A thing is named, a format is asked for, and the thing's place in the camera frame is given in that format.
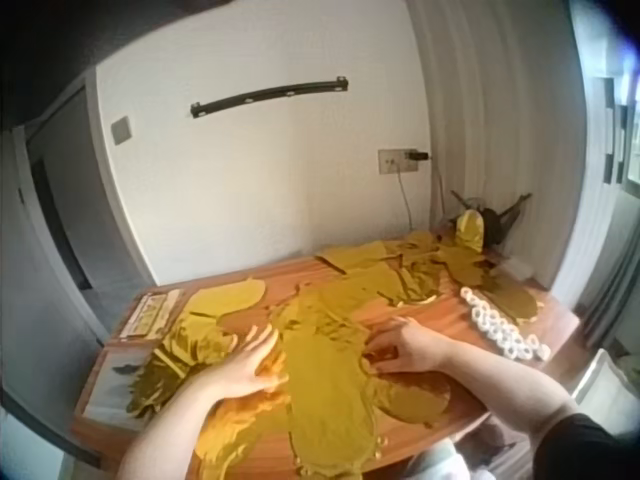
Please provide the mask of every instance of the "person's arm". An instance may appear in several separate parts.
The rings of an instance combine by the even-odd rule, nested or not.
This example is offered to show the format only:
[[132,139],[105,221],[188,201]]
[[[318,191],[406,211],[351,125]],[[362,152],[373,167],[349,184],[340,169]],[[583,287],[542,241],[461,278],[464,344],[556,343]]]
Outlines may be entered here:
[[487,408],[537,445],[558,421],[577,412],[555,380],[468,343],[452,340],[409,318],[375,329],[365,354],[395,347],[397,358],[374,363],[380,373],[441,371],[464,385]]
[[277,338],[277,331],[270,325],[257,336],[254,327],[222,364],[208,368],[185,384],[133,443],[117,478],[183,479],[202,424],[213,405],[224,398],[270,390],[286,381],[255,373]]

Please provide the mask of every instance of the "black plug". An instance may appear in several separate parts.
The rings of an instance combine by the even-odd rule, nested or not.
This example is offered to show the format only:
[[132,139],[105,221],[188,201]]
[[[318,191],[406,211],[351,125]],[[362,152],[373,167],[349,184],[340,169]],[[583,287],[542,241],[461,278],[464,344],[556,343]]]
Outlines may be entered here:
[[408,160],[413,160],[414,162],[426,162],[427,160],[431,160],[431,155],[428,152],[419,152],[418,150],[411,150],[404,154],[405,158]]

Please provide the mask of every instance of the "forearm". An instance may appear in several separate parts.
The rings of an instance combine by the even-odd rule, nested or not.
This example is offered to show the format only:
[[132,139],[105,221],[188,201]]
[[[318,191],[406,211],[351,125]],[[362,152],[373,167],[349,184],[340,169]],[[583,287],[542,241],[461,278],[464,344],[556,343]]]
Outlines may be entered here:
[[566,390],[542,372],[463,342],[451,341],[448,350],[439,369],[534,443],[576,411]]
[[199,383],[185,386],[131,446],[118,478],[182,480],[200,429],[218,392]]

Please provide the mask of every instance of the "hand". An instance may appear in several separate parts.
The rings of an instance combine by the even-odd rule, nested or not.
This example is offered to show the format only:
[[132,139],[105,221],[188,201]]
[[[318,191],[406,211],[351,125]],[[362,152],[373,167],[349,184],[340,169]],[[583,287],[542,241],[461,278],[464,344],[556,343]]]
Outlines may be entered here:
[[374,360],[378,373],[436,370],[449,354],[451,340],[423,327],[413,318],[395,317],[374,329],[366,342],[365,355],[397,350],[393,359]]
[[244,397],[261,390],[273,391],[288,380],[288,377],[277,373],[282,367],[284,354],[274,360],[273,365],[277,367],[267,368],[260,375],[256,374],[256,370],[271,353],[277,340],[278,331],[271,325],[267,325],[260,333],[254,325],[242,344],[224,362],[194,377],[194,383],[201,388],[215,390],[220,398]]

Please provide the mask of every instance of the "light switch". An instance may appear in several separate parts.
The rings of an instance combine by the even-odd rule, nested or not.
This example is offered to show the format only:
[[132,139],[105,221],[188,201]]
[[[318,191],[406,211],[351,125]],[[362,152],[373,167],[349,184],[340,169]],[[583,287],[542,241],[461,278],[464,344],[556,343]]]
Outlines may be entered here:
[[113,143],[120,145],[131,138],[131,125],[129,125],[129,117],[122,117],[111,124],[111,135]]

